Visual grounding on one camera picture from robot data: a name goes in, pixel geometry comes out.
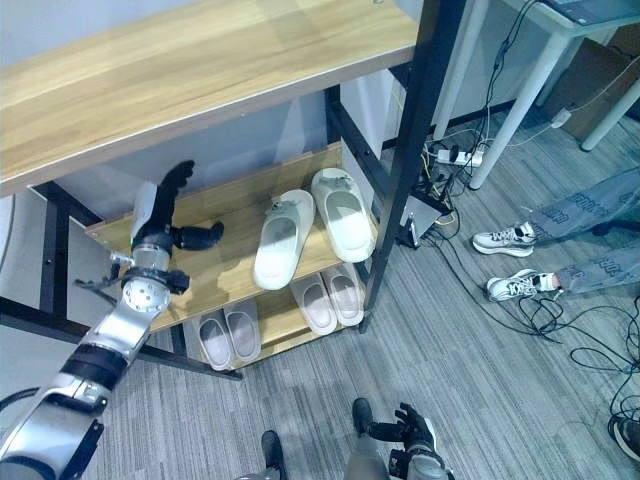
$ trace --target slide sandal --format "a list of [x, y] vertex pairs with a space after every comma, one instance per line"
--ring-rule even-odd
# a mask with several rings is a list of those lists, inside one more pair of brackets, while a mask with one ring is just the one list
[[347, 263], [369, 258], [375, 241], [355, 180], [344, 170], [325, 168], [314, 175], [311, 193], [338, 258]]
[[198, 328], [198, 340], [214, 370], [226, 370], [233, 362], [229, 329], [222, 310], [203, 315]]
[[304, 190], [291, 190], [274, 202], [262, 226], [253, 265], [256, 285], [279, 290], [291, 281], [314, 214], [313, 197]]
[[321, 275], [338, 321], [345, 327], [360, 323], [364, 318], [364, 300], [353, 265], [336, 265], [323, 271]]
[[255, 360], [261, 347], [255, 298], [232, 303], [222, 310], [236, 356], [243, 362]]
[[291, 291], [313, 332], [327, 335], [336, 329], [338, 319], [319, 273], [296, 280], [291, 284]]

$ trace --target power strip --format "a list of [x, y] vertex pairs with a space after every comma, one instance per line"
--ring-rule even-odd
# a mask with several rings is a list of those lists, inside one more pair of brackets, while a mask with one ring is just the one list
[[466, 152], [459, 152], [458, 153], [458, 158], [456, 158], [455, 162], [451, 162], [449, 161], [449, 150], [438, 150], [438, 157], [436, 158], [436, 162], [438, 163], [444, 163], [447, 165], [458, 165], [461, 167], [464, 167], [465, 165], [467, 166], [472, 166], [473, 168], [477, 168], [480, 165], [482, 165], [482, 152], [476, 152], [473, 155], [473, 159], [467, 163], [468, 158], [467, 158], [467, 154]]

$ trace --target white table leg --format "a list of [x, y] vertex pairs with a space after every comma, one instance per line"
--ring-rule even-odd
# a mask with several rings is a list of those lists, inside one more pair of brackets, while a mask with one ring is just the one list
[[584, 139], [580, 148], [586, 151], [591, 151], [598, 144], [602, 137], [604, 137], [611, 128], [618, 123], [618, 120], [627, 113], [627, 110], [631, 108], [635, 102], [640, 98], [640, 78], [631, 86], [631, 88], [625, 93], [618, 103], [605, 115], [602, 121], [593, 129], [587, 138]]
[[469, 14], [466, 24], [462, 27], [465, 30], [459, 32], [459, 34], [463, 35], [462, 41], [458, 55], [453, 60], [453, 69], [451, 70], [448, 84], [443, 87], [443, 91], [441, 92], [442, 103], [434, 119], [434, 123], [436, 124], [435, 131], [433, 132], [434, 140], [440, 140], [444, 136], [444, 131], [447, 129], [451, 112], [458, 98], [458, 93], [460, 93], [462, 80], [464, 80], [464, 76], [467, 73], [467, 67], [469, 66], [473, 49], [476, 46], [480, 29], [487, 15], [488, 6], [489, 0], [475, 0], [472, 2], [471, 13]]
[[553, 87], [555, 87], [556, 83], [558, 83], [560, 76], [565, 72], [567, 68], [569, 68], [569, 65], [571, 65], [571, 62], [573, 61], [573, 57], [575, 57], [576, 53], [578, 53], [578, 50], [580, 50], [580, 45], [582, 45], [583, 40], [584, 37], [576, 37], [571, 40], [571, 44], [563, 53], [562, 59], [558, 61], [555, 68], [549, 75], [549, 78], [545, 82], [544, 87], [542, 87], [540, 95], [538, 95], [538, 98], [536, 100], [536, 105], [538, 107], [541, 107], [544, 102], [547, 101], [547, 98], [549, 98]]
[[533, 105], [536, 95], [544, 85], [545, 80], [549, 77], [551, 70], [562, 55], [562, 52], [569, 44], [570, 37], [554, 33], [551, 35], [544, 50], [540, 54], [536, 65], [529, 74], [529, 78], [525, 81], [520, 89], [516, 102], [511, 107], [511, 111], [504, 121], [502, 128], [496, 135], [491, 147], [482, 157], [482, 165], [473, 171], [473, 178], [469, 183], [472, 189], [478, 189], [489, 175], [489, 172], [498, 161], [498, 157], [511, 140], [511, 137], [520, 126], [520, 122], [525, 114]]

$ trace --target shoe rack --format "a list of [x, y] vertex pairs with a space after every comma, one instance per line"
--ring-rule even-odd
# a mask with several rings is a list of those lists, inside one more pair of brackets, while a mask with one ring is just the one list
[[[252, 270], [265, 212], [273, 198], [291, 189], [308, 189], [317, 171], [341, 165], [341, 145], [335, 143], [319, 152], [301, 155], [178, 200], [173, 217], [175, 225], [209, 227], [221, 221], [224, 235], [210, 250], [174, 250], [172, 266], [189, 272], [191, 285], [183, 295], [172, 297], [169, 310], [153, 322], [152, 332], [198, 319], [229, 303], [257, 297], [262, 335], [259, 359], [318, 338], [307, 326], [289, 288], [265, 291], [253, 281]], [[86, 233], [109, 250], [126, 251], [130, 225], [131, 216], [126, 215], [91, 226]], [[373, 221], [372, 230], [376, 231]], [[294, 280], [338, 263], [341, 260], [335, 256], [324, 223], [316, 212]]]
[[[127, 218], [101, 221], [56, 178], [323, 90], [326, 150], [178, 202], [176, 225], [209, 226], [217, 219], [225, 224], [225, 235], [209, 252], [176, 251], [173, 262], [192, 286], [152, 326], [153, 331], [171, 328], [173, 352], [144, 346], [140, 358], [239, 380], [239, 372], [214, 372], [189, 358], [181, 322], [252, 296], [263, 305], [264, 356], [313, 339], [288, 291], [262, 292], [253, 284], [251, 268], [271, 198], [308, 185], [321, 168], [340, 165], [336, 143], [341, 141], [380, 205], [371, 265], [357, 265], [365, 285], [359, 326], [364, 333], [421, 168], [466, 3], [425, 1], [416, 24], [393, 0], [203, 0], [3, 69], [0, 195], [33, 187], [47, 199], [47, 215], [40, 308], [0, 297], [0, 324], [67, 342], [87, 331], [66, 318], [70, 217], [108, 248], [129, 250]], [[390, 171], [340, 98], [340, 83], [385, 69], [407, 92]], [[295, 278], [336, 263], [316, 216]]]

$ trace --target gray pants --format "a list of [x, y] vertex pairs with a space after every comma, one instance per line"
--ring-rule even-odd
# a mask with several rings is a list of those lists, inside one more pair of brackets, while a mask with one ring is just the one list
[[249, 473], [236, 480], [280, 480], [280, 472], [274, 468], [267, 468], [260, 473]]
[[344, 480], [388, 480], [387, 467], [378, 453], [376, 441], [362, 435], [351, 452]]
[[[389, 473], [378, 453], [376, 441], [369, 435], [358, 438], [351, 452], [344, 480], [389, 480]], [[444, 480], [447, 473], [431, 457], [416, 455], [409, 462], [407, 480]]]
[[[633, 168], [533, 212], [528, 221], [536, 241], [545, 242], [609, 222], [639, 204], [640, 168]], [[640, 241], [555, 273], [562, 289], [574, 293], [638, 282]]]

